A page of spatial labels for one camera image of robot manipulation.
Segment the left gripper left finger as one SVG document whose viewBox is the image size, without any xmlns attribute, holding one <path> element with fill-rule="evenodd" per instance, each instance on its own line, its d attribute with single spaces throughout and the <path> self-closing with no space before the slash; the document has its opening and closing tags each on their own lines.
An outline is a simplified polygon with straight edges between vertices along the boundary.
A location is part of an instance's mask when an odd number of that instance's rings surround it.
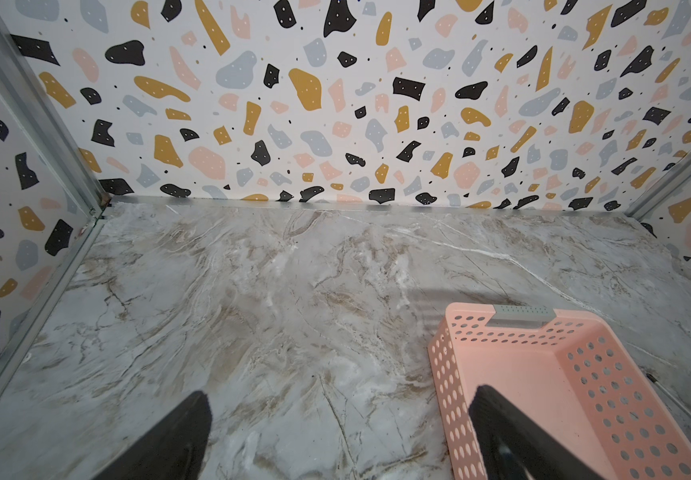
<svg viewBox="0 0 691 480">
<path fill-rule="evenodd" d="M 198 479 L 212 423 L 207 395 L 192 392 L 95 479 Z"/>
</svg>

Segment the pink perforated plastic bin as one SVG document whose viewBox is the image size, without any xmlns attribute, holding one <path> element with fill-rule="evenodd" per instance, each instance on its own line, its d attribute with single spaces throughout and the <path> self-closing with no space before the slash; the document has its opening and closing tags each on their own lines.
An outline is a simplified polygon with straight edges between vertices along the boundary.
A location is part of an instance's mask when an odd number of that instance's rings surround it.
<svg viewBox="0 0 691 480">
<path fill-rule="evenodd" d="M 583 310 L 453 303 L 429 342 L 451 468 L 485 478 L 469 416 L 495 388 L 605 479 L 691 479 L 691 442 L 621 340 Z"/>
</svg>

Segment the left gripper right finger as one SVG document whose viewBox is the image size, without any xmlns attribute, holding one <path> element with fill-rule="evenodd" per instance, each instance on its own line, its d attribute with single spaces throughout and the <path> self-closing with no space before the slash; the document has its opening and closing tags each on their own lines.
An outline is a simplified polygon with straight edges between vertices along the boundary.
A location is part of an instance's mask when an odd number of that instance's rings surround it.
<svg viewBox="0 0 691 480">
<path fill-rule="evenodd" d="M 599 479 L 495 388 L 481 385 L 469 405 L 489 479 Z"/>
</svg>

